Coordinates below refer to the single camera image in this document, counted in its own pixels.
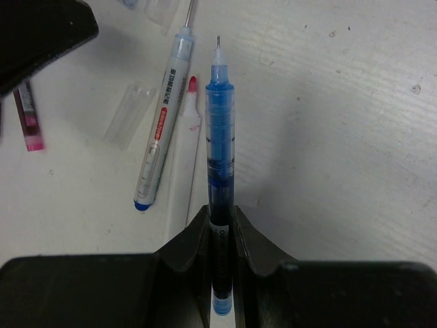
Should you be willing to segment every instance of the pen cap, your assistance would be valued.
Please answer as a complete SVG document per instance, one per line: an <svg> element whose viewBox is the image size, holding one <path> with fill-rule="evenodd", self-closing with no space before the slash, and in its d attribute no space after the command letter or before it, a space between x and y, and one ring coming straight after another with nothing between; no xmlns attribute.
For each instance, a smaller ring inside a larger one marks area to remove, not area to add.
<svg viewBox="0 0 437 328"><path fill-rule="evenodd" d="M129 85L104 135L104 140L115 144L121 150L126 149L149 108L155 92L155 88L150 89L140 82Z"/></svg>
<svg viewBox="0 0 437 328"><path fill-rule="evenodd" d="M117 2L120 2L122 5L130 10L136 10L139 0L117 0Z"/></svg>
<svg viewBox="0 0 437 328"><path fill-rule="evenodd" d="M163 34L167 34L171 22L179 6L179 0L147 0L144 14L152 22L163 28Z"/></svg>

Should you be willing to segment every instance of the white marker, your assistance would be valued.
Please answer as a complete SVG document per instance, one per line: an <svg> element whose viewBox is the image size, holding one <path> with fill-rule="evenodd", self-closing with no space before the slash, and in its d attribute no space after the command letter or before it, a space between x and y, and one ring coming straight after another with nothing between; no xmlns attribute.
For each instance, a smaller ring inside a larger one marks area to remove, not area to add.
<svg viewBox="0 0 437 328"><path fill-rule="evenodd" d="M155 200L165 155L169 147L180 99L184 92L186 73L190 64L193 37L188 26L195 0L191 0L185 26L176 34L167 69L164 74L158 106L150 131L147 149L135 194L137 210L147 210Z"/></svg>
<svg viewBox="0 0 437 328"><path fill-rule="evenodd" d="M197 81L192 77L185 108L176 122L176 147L171 167L169 203L164 243L185 229L190 208L201 117L196 110Z"/></svg>

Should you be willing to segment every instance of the pink pen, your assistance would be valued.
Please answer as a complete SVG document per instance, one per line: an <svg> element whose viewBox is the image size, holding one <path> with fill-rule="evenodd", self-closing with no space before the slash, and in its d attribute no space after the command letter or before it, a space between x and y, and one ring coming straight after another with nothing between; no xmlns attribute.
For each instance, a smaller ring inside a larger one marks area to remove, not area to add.
<svg viewBox="0 0 437 328"><path fill-rule="evenodd" d="M25 143L28 152L34 150L43 150L44 142L42 141L40 125L36 114L35 103L33 101L30 82L26 82L14 91L16 108L20 117L21 128L25 136Z"/></svg>

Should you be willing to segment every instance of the pen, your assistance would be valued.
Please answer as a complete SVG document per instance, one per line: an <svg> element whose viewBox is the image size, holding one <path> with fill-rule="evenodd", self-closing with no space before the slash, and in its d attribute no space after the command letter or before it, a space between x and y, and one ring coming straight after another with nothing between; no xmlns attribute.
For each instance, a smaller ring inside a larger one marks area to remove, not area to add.
<svg viewBox="0 0 437 328"><path fill-rule="evenodd" d="M158 189L165 156L169 147L171 132L175 123L180 99L185 85L191 49L194 38L191 36L190 18L195 0L191 0L185 25L176 34L150 131L143 165L137 183L134 203L137 210L145 211L154 202Z"/></svg>
<svg viewBox="0 0 437 328"><path fill-rule="evenodd" d="M213 308L221 316L232 307L232 276L229 267L229 225L234 217L234 86L220 36L206 86L206 143L208 153L208 195L212 234Z"/></svg>
<svg viewBox="0 0 437 328"><path fill-rule="evenodd" d="M25 136L27 151L43 150L44 142L42 141L30 82L25 82L20 85L18 89L14 91L14 98L23 135Z"/></svg>

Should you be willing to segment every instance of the blue ink pen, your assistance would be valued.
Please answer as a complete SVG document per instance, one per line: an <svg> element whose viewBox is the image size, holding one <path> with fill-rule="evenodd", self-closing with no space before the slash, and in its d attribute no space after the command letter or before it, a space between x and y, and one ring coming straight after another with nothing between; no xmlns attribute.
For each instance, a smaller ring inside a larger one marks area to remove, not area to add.
<svg viewBox="0 0 437 328"><path fill-rule="evenodd" d="M229 265L229 226L234 217L234 86L229 82L220 36L206 86L206 142L208 195L212 233L213 308L221 316L231 312L232 274Z"/></svg>

